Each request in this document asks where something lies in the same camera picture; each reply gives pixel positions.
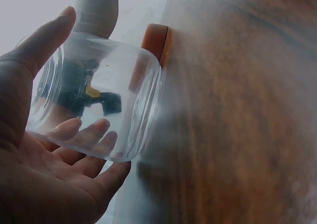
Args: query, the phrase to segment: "yellow object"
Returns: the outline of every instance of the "yellow object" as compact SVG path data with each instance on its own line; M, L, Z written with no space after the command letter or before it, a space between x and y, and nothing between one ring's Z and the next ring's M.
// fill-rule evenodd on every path
M86 94L89 95L92 98L98 98L100 97L100 91L97 89L94 89L90 86L87 86L86 88Z

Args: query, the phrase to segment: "transparent bottle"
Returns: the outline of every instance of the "transparent bottle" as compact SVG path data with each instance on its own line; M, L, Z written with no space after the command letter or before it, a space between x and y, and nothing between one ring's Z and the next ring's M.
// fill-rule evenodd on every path
M81 153L114 162L142 149L155 111L161 67L149 51L72 32L36 76L27 130ZM82 122L61 138L52 129ZM105 129L94 126L103 122Z

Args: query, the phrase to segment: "orange object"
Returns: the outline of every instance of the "orange object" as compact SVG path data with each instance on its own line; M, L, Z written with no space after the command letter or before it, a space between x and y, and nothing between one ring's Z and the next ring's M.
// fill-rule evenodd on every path
M149 24L143 38L141 47L152 52L160 60L164 48L168 27L159 24ZM137 93L143 82L146 68L145 61L138 60L133 71L129 89Z

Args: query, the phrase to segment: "black object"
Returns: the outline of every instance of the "black object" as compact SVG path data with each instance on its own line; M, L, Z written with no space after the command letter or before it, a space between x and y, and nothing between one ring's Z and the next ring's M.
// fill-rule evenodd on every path
M83 115L85 107L99 103L103 106L104 116L121 112L121 96L119 94L105 92L92 97L86 93L87 78L93 76L93 71L98 66L93 60L81 61L81 65L65 60L61 81L58 85L60 93L56 103L72 111L77 117ZM54 68L51 66L45 66L44 68L43 76L38 86L38 93L41 93L41 97L47 97L48 95L49 86L53 80L53 70Z

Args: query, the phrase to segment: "finger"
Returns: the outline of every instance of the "finger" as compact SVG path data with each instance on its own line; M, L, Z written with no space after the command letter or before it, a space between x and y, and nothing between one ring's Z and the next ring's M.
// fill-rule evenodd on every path
M123 185L130 169L131 162L113 163L109 169L95 178L95 181L103 187L102 193L99 194L100 199L98 200L100 206L106 205Z
M0 57L27 67L33 78L56 49L67 39L76 19L74 8L67 7L58 18L43 25L22 44Z
M58 141L67 141L77 134L81 124L82 121L79 118L72 118L61 123L53 130L47 132L45 136ZM43 146L51 152L60 147L54 142L44 142Z
M67 141L78 147L90 149L104 136L110 127L110 123L106 119L99 119L87 128L78 132L76 136Z
M77 147L89 149L89 147L92 147L103 137L109 126L110 123L108 120L100 119L91 124L89 127L78 132L77 135L74 138L68 140L67 143ZM62 160L69 165L73 165L85 157L85 155L80 152L64 147L56 149L54 153L59 155Z
M104 139L93 147L93 151L103 156L109 156L117 141L118 135L115 131L109 132Z
M110 152L113 150L115 142L117 140L116 132L108 133L105 138L97 145L103 147L104 149L101 151L103 155L109 155ZM95 178L102 168L104 167L106 160L99 159L92 156L87 156L78 162L76 162L73 167L81 172L83 175L88 176L90 178Z

